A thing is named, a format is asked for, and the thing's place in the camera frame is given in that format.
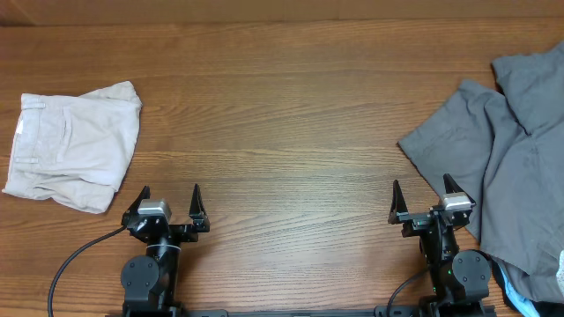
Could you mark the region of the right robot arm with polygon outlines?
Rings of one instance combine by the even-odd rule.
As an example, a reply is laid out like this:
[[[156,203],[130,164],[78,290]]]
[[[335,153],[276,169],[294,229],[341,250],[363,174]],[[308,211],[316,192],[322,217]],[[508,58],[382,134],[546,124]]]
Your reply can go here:
[[[402,236],[419,238],[419,249],[427,268],[410,277],[392,293],[385,308],[388,316],[494,316],[495,309],[485,307],[489,296],[491,260],[477,250],[462,251],[456,242],[456,230],[470,223],[476,204],[454,181],[443,175],[446,193],[426,213],[412,214],[404,200],[399,182],[393,182],[388,223],[402,225]],[[416,306],[396,306],[398,293],[412,281],[429,275],[434,293]]]

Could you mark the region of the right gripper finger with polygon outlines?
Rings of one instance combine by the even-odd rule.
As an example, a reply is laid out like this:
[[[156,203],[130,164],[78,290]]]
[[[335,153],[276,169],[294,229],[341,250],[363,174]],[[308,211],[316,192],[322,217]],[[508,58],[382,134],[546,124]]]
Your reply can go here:
[[[388,217],[389,223],[403,223],[409,217],[402,190],[398,180],[393,181],[392,201]]]
[[[445,173],[443,175],[443,182],[444,182],[444,187],[446,190],[447,194],[459,194],[459,193],[463,193],[466,195],[466,197],[468,198],[468,200],[471,203],[471,206],[474,206],[476,204],[475,200],[469,195],[467,194],[457,183],[456,181],[453,179],[453,177],[449,174],[449,173]]]

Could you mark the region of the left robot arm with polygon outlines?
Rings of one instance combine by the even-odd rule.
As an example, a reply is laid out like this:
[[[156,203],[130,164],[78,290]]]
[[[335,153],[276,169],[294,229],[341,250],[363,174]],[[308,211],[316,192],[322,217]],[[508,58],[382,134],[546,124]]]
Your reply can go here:
[[[123,316],[186,314],[182,302],[175,299],[182,244],[197,242],[198,235],[211,226],[198,185],[189,206],[191,221],[174,225],[171,216],[168,203],[151,199],[147,186],[122,216],[130,235],[146,244],[145,254],[131,258],[122,268]]]

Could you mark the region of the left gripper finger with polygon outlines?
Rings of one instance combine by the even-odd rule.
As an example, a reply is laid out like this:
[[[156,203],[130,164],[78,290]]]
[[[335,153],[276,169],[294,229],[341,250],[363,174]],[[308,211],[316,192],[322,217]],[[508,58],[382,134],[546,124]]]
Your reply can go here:
[[[198,184],[194,185],[191,202],[189,206],[189,216],[193,220],[205,220],[207,219],[207,214],[204,208],[203,199],[201,196],[201,190]]]
[[[128,225],[132,218],[138,215],[138,208],[144,199],[149,199],[151,195],[150,187],[144,186],[135,201],[122,215],[122,225]]]

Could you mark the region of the grey shorts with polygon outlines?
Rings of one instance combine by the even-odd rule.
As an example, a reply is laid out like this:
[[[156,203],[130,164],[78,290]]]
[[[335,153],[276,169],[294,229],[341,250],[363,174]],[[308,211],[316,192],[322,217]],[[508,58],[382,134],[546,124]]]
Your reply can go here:
[[[436,193],[449,174],[475,200],[468,230],[518,293],[560,303],[563,48],[493,69],[496,88],[463,81],[399,144]]]

